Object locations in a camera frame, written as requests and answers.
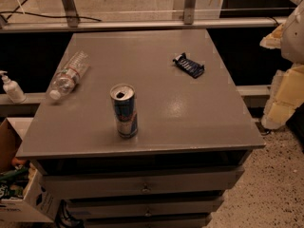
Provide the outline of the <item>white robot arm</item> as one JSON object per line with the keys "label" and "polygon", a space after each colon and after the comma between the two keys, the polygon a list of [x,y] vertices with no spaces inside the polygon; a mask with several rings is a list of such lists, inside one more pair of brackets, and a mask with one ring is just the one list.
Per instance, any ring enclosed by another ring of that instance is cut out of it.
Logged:
{"label": "white robot arm", "polygon": [[304,103],[304,1],[259,45],[268,49],[279,48],[281,56],[293,63],[285,72],[278,70],[275,73],[261,119],[265,128],[278,129]]}

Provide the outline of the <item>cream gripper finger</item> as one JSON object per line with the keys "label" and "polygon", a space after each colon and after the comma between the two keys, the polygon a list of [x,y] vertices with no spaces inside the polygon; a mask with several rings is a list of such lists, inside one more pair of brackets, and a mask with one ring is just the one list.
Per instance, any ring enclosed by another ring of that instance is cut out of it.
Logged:
{"label": "cream gripper finger", "polygon": [[304,103],[304,65],[293,64],[287,71],[278,70],[272,80],[261,123],[264,128],[278,129]]}
{"label": "cream gripper finger", "polygon": [[282,37],[283,27],[283,24],[276,27],[271,33],[262,38],[259,45],[268,49],[281,48],[280,40]]}

